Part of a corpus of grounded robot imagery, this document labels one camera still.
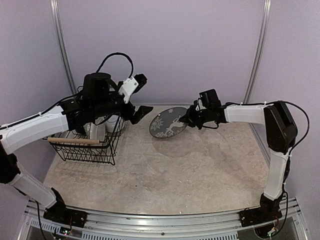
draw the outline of lavender wall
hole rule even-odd
[[[69,94],[50,1],[0,0],[0,124],[46,109]],[[20,163],[43,181],[54,151],[37,141],[16,152]],[[28,199],[0,184],[1,239],[16,239]]]
[[[287,189],[296,196],[311,239],[320,235],[320,1],[272,0],[265,48],[251,102],[287,100],[310,117],[308,137],[293,151]],[[306,120],[290,108],[299,128]],[[264,129],[256,128],[265,137]]]
[[[264,1],[59,1],[76,85],[112,52],[131,56],[148,84],[135,103],[188,103],[216,88],[222,102],[241,101],[257,47]],[[130,65],[112,57],[102,69],[115,81]]]

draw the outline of white cup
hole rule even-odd
[[[122,117],[119,117],[118,115],[112,115],[106,122],[105,122],[105,128],[106,128],[106,131],[108,133],[113,133],[114,132],[114,129],[115,129],[115,126],[116,126],[116,132],[118,131],[121,131],[123,128],[124,128],[124,120]]]

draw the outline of wire basket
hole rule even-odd
[[[50,142],[55,151],[64,161],[81,161],[89,163],[105,163],[115,165],[117,146],[123,138],[125,122],[119,116],[115,123],[113,132],[108,132],[103,142],[99,145],[88,145],[83,143]],[[84,134],[75,130],[53,135],[55,138],[87,139]]]

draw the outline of snowflake print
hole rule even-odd
[[[166,137],[166,134],[164,132],[158,132],[155,136],[157,138],[164,138],[164,137]]]
[[[162,121],[162,118],[157,117],[150,126],[150,129],[155,131],[156,129],[160,129],[161,126],[163,126],[164,121]]]

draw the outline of marble tabletop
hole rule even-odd
[[[247,123],[217,130],[187,127],[156,139],[157,106],[138,124],[128,123],[115,166],[53,160],[45,183],[67,205],[129,214],[214,213],[259,205],[268,166]]]

